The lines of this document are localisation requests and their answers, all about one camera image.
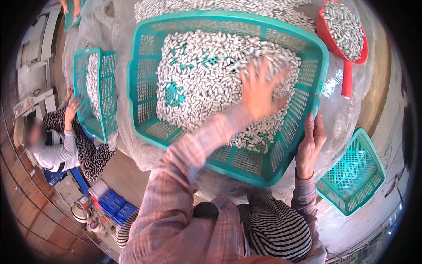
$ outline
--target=colander handle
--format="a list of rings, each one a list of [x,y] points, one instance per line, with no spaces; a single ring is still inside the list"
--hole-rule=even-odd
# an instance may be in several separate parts
[[[352,62],[343,60],[343,86],[341,95],[346,98],[352,98]]]

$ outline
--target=plaid shirt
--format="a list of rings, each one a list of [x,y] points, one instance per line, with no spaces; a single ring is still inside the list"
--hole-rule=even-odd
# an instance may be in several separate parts
[[[214,222],[191,218],[192,180],[206,158],[252,121],[243,104],[185,134],[167,149],[159,168],[149,176],[138,218],[119,263],[233,263],[250,256],[236,205],[226,196],[211,202],[219,209]],[[312,248],[303,263],[323,263],[327,255],[317,232],[314,179],[295,181],[292,208],[312,231]]]

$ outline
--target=mesh basket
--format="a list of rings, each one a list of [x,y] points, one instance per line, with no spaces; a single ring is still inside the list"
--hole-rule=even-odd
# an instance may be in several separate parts
[[[81,2],[81,9],[82,6],[84,6],[85,0],[82,0]],[[73,4],[73,0],[69,0],[69,5],[68,5],[68,9],[69,9],[69,13],[65,14],[65,33],[73,28],[76,27],[77,25],[79,25],[79,22],[81,21],[81,16],[79,15],[79,17],[74,21],[73,20],[73,13],[75,11],[75,6]]]
[[[305,117],[316,114],[327,75],[328,50],[315,35],[296,26],[264,16],[231,11],[189,11],[145,19],[136,26],[127,70],[127,96],[136,135],[166,149],[185,131],[156,117],[157,75],[161,47],[169,33],[202,30],[259,37],[296,52],[301,58],[298,83],[281,132],[274,136],[266,154],[246,148],[224,146],[216,150],[206,167],[216,172],[268,187],[280,180],[297,152],[303,135]]]
[[[93,53],[98,53],[97,83],[100,120],[93,115],[87,94],[88,60]],[[96,47],[75,52],[73,57],[73,91],[75,97],[81,100],[81,109],[78,111],[79,122],[88,134],[104,144],[107,143],[107,137],[117,130],[115,67],[114,52],[104,52]]]
[[[375,147],[359,128],[343,157],[316,183],[316,190],[347,217],[364,206],[384,181],[384,167]]]

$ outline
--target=floor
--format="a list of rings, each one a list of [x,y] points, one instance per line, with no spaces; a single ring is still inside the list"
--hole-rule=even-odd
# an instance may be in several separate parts
[[[389,182],[403,168],[401,152],[401,120],[405,100],[400,93],[401,68],[398,57],[380,23],[375,36],[375,68],[370,76],[371,89],[362,101],[362,111],[356,127],[363,127],[371,136],[386,169],[387,178],[380,190],[363,208],[348,218],[342,217],[325,200],[318,203],[319,232],[330,254],[340,253],[354,246],[378,227],[400,203],[397,191],[387,198]],[[53,65],[59,99],[65,91],[61,72],[61,54],[64,34],[58,38],[56,62]],[[150,171],[140,171],[135,162],[118,151],[106,166],[102,179],[117,193],[139,207],[148,182]],[[399,183],[402,195],[406,193],[408,173]],[[204,201],[195,196],[195,202]]]

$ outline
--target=red plastic scoop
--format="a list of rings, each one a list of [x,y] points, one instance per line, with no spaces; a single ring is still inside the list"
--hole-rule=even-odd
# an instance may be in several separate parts
[[[318,12],[318,15],[315,19],[315,27],[318,33],[318,36],[322,41],[327,45],[328,50],[333,53],[335,56],[344,60],[343,63],[343,86],[341,88],[341,95],[347,99],[352,97],[352,63],[354,64],[364,64],[368,59],[368,40],[366,39],[365,31],[362,27],[362,32],[365,36],[363,36],[363,49],[360,52],[360,59],[352,62],[349,58],[344,55],[344,53],[339,49],[337,43],[334,41],[333,37],[330,34],[330,30],[328,29],[327,23],[325,23],[324,18],[322,17],[322,13],[324,12],[325,3],[330,0],[325,0],[322,4],[322,8]]]

